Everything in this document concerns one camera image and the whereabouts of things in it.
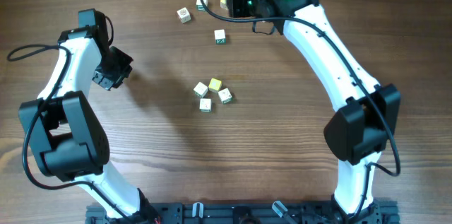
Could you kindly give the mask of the yellow top letter block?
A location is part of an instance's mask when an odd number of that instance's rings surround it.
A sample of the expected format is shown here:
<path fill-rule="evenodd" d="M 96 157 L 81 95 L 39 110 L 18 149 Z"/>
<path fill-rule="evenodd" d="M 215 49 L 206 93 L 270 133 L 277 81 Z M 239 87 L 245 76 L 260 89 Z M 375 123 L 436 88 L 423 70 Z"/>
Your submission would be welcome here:
<path fill-rule="evenodd" d="M 216 78 L 212 78 L 208 85 L 208 89 L 211 92 L 218 93 L 221 90 L 222 81 Z"/>

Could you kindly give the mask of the plain white picture block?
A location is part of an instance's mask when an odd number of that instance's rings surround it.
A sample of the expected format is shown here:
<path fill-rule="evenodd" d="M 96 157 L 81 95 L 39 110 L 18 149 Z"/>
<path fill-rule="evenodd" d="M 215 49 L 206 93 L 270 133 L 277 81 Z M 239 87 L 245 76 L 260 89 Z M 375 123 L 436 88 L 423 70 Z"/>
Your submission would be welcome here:
<path fill-rule="evenodd" d="M 194 87 L 194 92 L 200 98 L 204 98 L 206 96 L 206 94 L 208 93 L 208 86 L 206 86 L 202 82 L 198 82 L 196 84 L 196 86 Z"/>

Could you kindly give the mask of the white block green V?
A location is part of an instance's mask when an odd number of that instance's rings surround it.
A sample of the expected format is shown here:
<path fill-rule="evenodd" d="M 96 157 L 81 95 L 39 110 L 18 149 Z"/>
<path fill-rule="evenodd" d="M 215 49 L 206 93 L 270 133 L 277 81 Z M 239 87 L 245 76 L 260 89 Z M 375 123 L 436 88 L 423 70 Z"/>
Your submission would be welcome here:
<path fill-rule="evenodd" d="M 232 101 L 232 94 L 228 88 L 222 89 L 218 92 L 218 96 L 222 104 Z"/>

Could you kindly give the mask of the white block green J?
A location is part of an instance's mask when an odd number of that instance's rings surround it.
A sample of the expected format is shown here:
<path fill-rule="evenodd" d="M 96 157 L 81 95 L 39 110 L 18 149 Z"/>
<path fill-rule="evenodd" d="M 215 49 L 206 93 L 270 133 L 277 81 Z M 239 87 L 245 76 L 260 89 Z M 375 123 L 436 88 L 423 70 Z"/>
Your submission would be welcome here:
<path fill-rule="evenodd" d="M 211 112 L 212 100 L 210 98 L 201 98 L 199 102 L 199 109 L 202 112 Z"/>

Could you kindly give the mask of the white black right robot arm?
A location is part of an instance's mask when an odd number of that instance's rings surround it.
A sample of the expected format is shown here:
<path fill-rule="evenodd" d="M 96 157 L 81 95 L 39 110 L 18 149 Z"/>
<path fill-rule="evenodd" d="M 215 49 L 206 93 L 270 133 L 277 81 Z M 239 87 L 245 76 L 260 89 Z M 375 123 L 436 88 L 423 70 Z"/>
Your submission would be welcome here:
<path fill-rule="evenodd" d="M 323 130 L 338 159 L 333 201 L 348 223 L 375 208 L 371 186 L 394 132 L 400 93 L 381 84 L 354 59 L 331 27 L 319 0 L 227 0 L 232 18 L 269 20 L 304 56 L 335 114 Z"/>

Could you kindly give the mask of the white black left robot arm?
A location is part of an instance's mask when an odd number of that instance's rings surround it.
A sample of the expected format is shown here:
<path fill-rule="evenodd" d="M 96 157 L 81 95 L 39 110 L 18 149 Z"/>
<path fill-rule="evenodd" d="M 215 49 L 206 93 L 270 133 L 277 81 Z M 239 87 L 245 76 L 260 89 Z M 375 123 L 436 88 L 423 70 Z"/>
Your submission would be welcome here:
<path fill-rule="evenodd" d="M 25 132 L 23 169 L 36 187 L 84 189 L 104 211 L 88 223 L 160 223 L 159 213 L 109 159 L 105 130 L 88 102 L 92 83 L 118 88 L 133 59 L 113 46 L 111 20 L 93 8 L 78 12 L 78 27 L 63 31 L 54 46 L 31 45 L 33 54 L 59 52 L 52 76 L 36 100 L 20 105 Z"/>

